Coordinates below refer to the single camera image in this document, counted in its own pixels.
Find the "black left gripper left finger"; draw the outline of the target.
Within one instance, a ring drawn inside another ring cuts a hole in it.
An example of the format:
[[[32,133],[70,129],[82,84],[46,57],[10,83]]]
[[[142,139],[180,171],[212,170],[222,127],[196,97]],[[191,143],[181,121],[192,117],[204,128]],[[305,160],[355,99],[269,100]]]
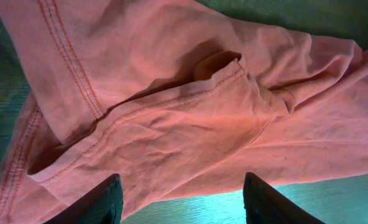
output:
[[[119,174],[112,174],[45,224],[120,224],[123,188]]]

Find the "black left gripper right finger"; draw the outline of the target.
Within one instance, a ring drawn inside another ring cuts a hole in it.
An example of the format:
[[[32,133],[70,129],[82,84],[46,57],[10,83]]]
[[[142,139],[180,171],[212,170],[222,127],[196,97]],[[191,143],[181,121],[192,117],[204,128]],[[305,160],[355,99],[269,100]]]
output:
[[[243,185],[247,224],[323,224],[253,172],[247,172]]]

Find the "orange soccer t-shirt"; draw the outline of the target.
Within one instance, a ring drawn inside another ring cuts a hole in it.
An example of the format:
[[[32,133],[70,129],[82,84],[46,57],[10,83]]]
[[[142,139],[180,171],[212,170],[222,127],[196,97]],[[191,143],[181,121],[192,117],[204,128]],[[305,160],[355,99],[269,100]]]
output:
[[[45,222],[113,174],[157,200],[368,174],[368,50],[195,1],[0,1],[31,92],[0,223]]]

